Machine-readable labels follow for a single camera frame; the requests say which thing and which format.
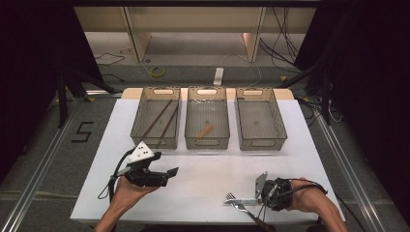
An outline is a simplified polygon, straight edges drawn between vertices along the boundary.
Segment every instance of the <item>metal basket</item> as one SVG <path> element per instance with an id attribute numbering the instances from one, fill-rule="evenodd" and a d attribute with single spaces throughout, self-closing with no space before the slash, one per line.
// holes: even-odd
<path id="1" fill-rule="evenodd" d="M 181 88 L 146 87 L 142 91 L 131 137 L 151 149 L 176 149 L 181 111 Z"/>
<path id="2" fill-rule="evenodd" d="M 242 151 L 281 149 L 287 134 L 272 88 L 237 88 L 235 106 Z"/>
<path id="3" fill-rule="evenodd" d="M 190 87 L 185 128 L 187 148 L 226 150 L 229 135 L 225 88 Z"/>

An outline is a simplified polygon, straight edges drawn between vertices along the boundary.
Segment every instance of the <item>wooden stick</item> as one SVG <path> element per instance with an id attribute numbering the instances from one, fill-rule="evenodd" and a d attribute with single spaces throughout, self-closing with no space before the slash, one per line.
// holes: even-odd
<path id="1" fill-rule="evenodd" d="M 207 133 L 209 133 L 214 128 L 214 124 L 208 124 L 197 136 L 196 139 L 203 138 Z"/>
<path id="2" fill-rule="evenodd" d="M 166 131 L 168 130 L 168 127 L 169 127 L 169 125 L 171 124 L 172 118 L 174 117 L 175 113 L 178 111 L 178 106 L 179 106 L 179 105 L 177 104 L 177 106 L 176 106 L 175 109 L 174 109 L 174 112 L 173 112 L 172 115 L 171 115 L 171 118 L 169 119 L 168 123 L 167 123 L 166 126 L 165 126 L 165 129 L 163 130 L 163 132 L 162 132 L 162 134 L 161 134 L 161 137 L 163 137 L 163 136 L 165 135 Z"/>
<path id="3" fill-rule="evenodd" d="M 163 112 L 168 108 L 168 106 L 171 104 L 172 100 L 169 100 L 169 102 L 166 104 L 166 106 L 163 108 L 161 113 L 157 116 L 157 118 L 154 120 L 154 122 L 150 125 L 150 127 L 142 134 L 142 137 L 145 137 L 147 133 L 151 130 L 151 128 L 156 124 L 156 122 L 159 120 L 159 118 L 162 116 Z"/>

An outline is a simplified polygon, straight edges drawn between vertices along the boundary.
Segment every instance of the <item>floor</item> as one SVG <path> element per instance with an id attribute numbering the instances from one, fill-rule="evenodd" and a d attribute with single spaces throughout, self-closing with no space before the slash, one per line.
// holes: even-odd
<path id="1" fill-rule="evenodd" d="M 274 44 L 277 36 L 263 35 L 262 38 L 267 44 Z M 227 87 L 278 86 L 283 79 L 292 78 L 298 72 L 286 62 L 273 62 L 260 47 L 256 62 L 249 63 L 241 34 L 155 34 L 142 63 L 134 62 L 125 34 L 88 33 L 87 38 L 96 57 L 105 53 L 117 55 L 104 55 L 97 62 L 105 83 L 118 90 L 170 83 L 212 85 L 217 67 L 224 68 L 222 85 Z M 304 35 L 291 38 L 292 43 L 300 47 Z M 284 40 L 278 42 L 276 50 L 292 59 Z M 164 67 L 165 75 L 150 78 L 147 72 L 153 67 Z M 306 82 L 303 80 L 290 88 L 295 97 L 305 96 Z M 90 91 L 98 90 L 91 84 L 84 86 Z M 52 102 L 27 144 L 26 154 L 18 159 L 0 186 L 1 224 L 4 226 L 8 216 L 20 210 L 14 231 L 92 231 L 88 225 L 70 220 L 70 214 L 120 95 L 90 96 L 86 101 L 70 98 L 70 93 L 68 96 L 70 123 L 63 130 L 57 130 L 58 102 Z M 320 101 L 315 96 L 309 96 L 309 100 Z M 301 104 L 301 108 L 334 191 L 345 203 L 339 201 L 349 231 L 362 231 L 353 216 L 366 231 L 410 231 L 364 159 L 348 122 L 343 118 L 338 122 L 340 112 L 334 112 L 335 118 L 327 126 L 311 107 Z M 84 139 L 84 134 L 77 134 L 79 127 L 92 132 L 85 143 L 75 142 Z M 29 200 L 17 209 L 23 198 Z M 117 231 L 144 228 L 144 225 L 121 222 Z M 305 231 L 306 226 L 278 225 L 277 230 Z"/>

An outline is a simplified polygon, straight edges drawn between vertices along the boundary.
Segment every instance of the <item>metal rail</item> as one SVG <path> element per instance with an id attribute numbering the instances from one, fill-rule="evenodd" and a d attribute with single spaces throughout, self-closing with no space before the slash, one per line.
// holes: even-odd
<path id="1" fill-rule="evenodd" d="M 19 225 L 24 219 L 25 214 L 27 213 L 28 208 L 31 205 L 31 202 L 33 201 L 36 195 L 37 190 L 39 189 L 44 179 L 45 174 L 47 173 L 49 166 L 54 160 L 54 157 L 56 156 L 61 146 L 62 140 L 64 139 L 67 130 L 72 123 L 73 116 L 75 115 L 81 103 L 82 99 L 74 99 L 74 101 L 72 102 L 72 107 L 69 112 L 68 120 L 61 129 L 57 129 L 57 132 L 55 133 L 42 160 L 40 161 L 40 164 L 38 165 L 36 171 L 33 173 L 30 182 L 27 184 L 25 190 L 20 195 L 20 198 L 18 199 L 17 203 L 14 205 L 12 211 L 10 212 L 6 220 L 6 223 L 2 228 L 2 232 L 17 231 Z"/>
<path id="2" fill-rule="evenodd" d="M 386 231 L 376 209 L 371 203 L 371 200 L 367 196 L 366 191 L 364 190 L 361 182 L 359 181 L 359 178 L 357 177 L 352 165 L 350 164 L 349 159 L 341 148 L 341 145 L 337 140 L 337 136 L 335 135 L 332 126 L 328 126 L 322 116 L 319 116 L 318 123 L 326 139 L 328 140 L 329 145 L 331 146 L 337 163 L 341 168 L 347 184 L 352 190 L 352 193 L 365 217 L 369 229 L 374 232 Z"/>

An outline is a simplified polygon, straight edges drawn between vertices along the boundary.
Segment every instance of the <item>white table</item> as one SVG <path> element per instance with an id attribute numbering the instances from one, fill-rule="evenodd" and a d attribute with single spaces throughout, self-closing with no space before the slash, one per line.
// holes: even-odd
<path id="1" fill-rule="evenodd" d="M 106 186 L 120 158 L 134 147 L 130 137 L 139 100 L 118 100 L 112 111 L 100 148 L 84 182 L 71 219 L 97 222 L 109 205 L 98 195 Z M 306 177 L 329 191 L 338 206 L 331 184 L 314 147 L 304 116 L 294 100 L 278 100 L 288 138 L 280 151 L 243 152 L 239 149 L 235 107 L 228 100 L 230 139 L 225 151 L 187 150 L 184 138 L 187 102 L 183 97 L 179 141 L 176 150 L 163 150 L 150 165 L 152 171 L 166 172 L 179 167 L 165 188 L 148 194 L 121 220 L 145 224 L 254 224 L 244 213 L 222 205 L 225 195 L 253 197 L 255 179 L 268 171 L 268 180 Z M 260 207 L 248 209 L 258 214 Z M 312 223 L 316 214 L 298 211 L 266 211 L 265 221 L 273 224 Z"/>

